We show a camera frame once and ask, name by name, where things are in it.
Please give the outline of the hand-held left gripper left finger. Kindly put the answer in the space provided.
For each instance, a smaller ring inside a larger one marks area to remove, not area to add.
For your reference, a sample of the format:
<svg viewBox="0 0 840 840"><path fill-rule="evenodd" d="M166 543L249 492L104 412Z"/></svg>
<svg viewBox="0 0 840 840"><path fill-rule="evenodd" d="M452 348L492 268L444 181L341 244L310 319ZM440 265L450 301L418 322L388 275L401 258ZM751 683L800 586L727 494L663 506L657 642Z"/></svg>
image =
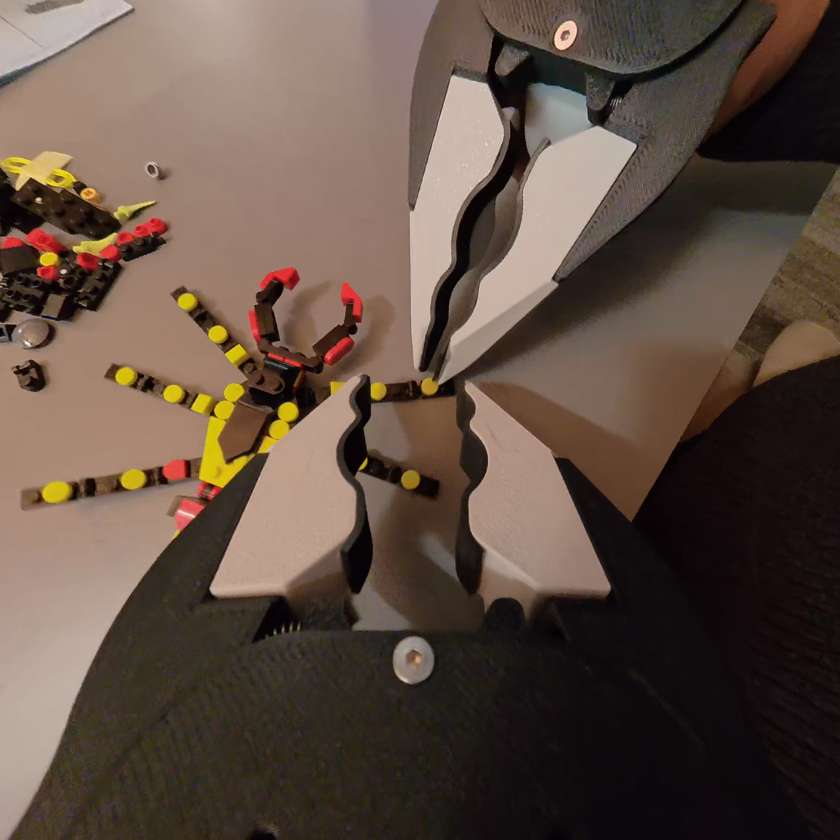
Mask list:
<svg viewBox="0 0 840 840"><path fill-rule="evenodd" d="M368 452L371 381L344 383L266 455L209 587L217 599L359 593L373 545L356 479Z"/></svg>

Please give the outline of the person's right hand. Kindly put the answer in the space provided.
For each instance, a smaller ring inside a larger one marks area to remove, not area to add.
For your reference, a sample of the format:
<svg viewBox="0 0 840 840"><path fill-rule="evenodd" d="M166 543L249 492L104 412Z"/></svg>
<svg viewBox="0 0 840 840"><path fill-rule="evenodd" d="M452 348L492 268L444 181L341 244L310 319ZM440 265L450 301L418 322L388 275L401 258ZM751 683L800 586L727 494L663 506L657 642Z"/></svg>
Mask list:
<svg viewBox="0 0 840 840"><path fill-rule="evenodd" d="M784 78L813 39L830 2L762 1L762 4L773 9L773 23L731 80L704 140L722 130Z"/></svg>

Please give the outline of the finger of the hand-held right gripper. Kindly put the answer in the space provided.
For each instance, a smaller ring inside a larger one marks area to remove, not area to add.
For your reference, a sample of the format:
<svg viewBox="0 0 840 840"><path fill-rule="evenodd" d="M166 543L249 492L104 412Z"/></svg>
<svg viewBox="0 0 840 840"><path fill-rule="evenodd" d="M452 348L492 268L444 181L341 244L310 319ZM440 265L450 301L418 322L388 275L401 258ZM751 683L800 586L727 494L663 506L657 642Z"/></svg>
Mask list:
<svg viewBox="0 0 840 840"><path fill-rule="evenodd" d="M506 249L480 274L465 323L438 348L439 382L471 366L557 287L555 272L635 151L635 143L600 127L539 147L519 187Z"/></svg>
<svg viewBox="0 0 840 840"><path fill-rule="evenodd" d="M413 357L427 371L441 346L478 214L500 180L510 123L483 81L452 76L409 214Z"/></svg>

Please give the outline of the person's black knit clothing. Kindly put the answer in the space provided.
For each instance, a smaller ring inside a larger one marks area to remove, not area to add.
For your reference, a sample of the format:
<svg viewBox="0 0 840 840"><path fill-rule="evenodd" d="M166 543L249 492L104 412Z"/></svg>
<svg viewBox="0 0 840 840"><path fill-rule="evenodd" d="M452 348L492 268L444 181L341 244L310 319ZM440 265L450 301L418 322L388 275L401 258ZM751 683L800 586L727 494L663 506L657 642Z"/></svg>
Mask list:
<svg viewBox="0 0 840 840"><path fill-rule="evenodd" d="M635 524L701 605L812 837L838 838L838 357L679 446Z"/></svg>

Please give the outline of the black yellow red lego model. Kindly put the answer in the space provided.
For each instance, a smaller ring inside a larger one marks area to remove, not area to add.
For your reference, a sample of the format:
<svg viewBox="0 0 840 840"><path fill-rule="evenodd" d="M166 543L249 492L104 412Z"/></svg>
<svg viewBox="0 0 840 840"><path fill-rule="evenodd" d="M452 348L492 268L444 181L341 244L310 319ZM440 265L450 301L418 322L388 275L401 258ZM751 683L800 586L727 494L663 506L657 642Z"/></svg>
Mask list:
<svg viewBox="0 0 840 840"><path fill-rule="evenodd" d="M240 373L241 382L226 386L222 400L189 392L128 365L113 364L108 368L105 377L114 384L206 416L201 457L177 458L153 468L131 468L109 476L53 480L22 490L21 509L198 480L200 486L194 496L178 497L170 507L168 515L173 519L175 536L179 535L254 456L267 453L343 385L331 381L315 387L308 383L308 378L322 373L325 366L341 362L353 350L354 336L363 320L363 300L344 282L340 289L341 321L312 345L310 353L297 352L280 343L274 307L285 292L294 290L299 280L298 271L288 267L268 273L260 282L255 303L248 313L258 359L234 340L197 294L184 287L171 294L178 308L204 331Z"/></svg>

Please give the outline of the pile of loose lego pieces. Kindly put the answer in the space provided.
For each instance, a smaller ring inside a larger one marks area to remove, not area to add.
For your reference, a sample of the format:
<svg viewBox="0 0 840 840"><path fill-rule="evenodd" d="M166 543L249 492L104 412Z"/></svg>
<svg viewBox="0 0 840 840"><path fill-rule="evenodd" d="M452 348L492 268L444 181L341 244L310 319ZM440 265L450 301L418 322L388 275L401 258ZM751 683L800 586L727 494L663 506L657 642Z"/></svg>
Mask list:
<svg viewBox="0 0 840 840"><path fill-rule="evenodd" d="M99 310L124 264L165 244L168 224L135 223L155 202L108 206L69 169L68 154L8 156L1 170L1 334L43 319L53 327Z"/></svg>

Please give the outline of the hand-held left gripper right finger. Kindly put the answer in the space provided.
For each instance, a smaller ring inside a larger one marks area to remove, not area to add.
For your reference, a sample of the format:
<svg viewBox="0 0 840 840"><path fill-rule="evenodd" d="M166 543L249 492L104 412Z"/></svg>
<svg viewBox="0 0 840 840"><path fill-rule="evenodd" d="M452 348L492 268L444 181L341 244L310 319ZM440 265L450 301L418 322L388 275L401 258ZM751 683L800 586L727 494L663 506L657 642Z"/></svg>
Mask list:
<svg viewBox="0 0 840 840"><path fill-rule="evenodd" d="M458 580L483 603L611 592L552 450L477 385L457 395L468 478L456 535Z"/></svg>

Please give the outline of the instruction booklet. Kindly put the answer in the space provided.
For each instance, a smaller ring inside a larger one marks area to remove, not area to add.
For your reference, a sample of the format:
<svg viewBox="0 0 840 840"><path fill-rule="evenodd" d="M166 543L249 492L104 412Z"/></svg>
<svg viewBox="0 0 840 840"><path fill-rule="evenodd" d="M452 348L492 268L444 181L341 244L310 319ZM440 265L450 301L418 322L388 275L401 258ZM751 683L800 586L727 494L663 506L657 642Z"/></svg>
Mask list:
<svg viewBox="0 0 840 840"><path fill-rule="evenodd" d="M132 11L124 1L2 1L2 87Z"/></svg>

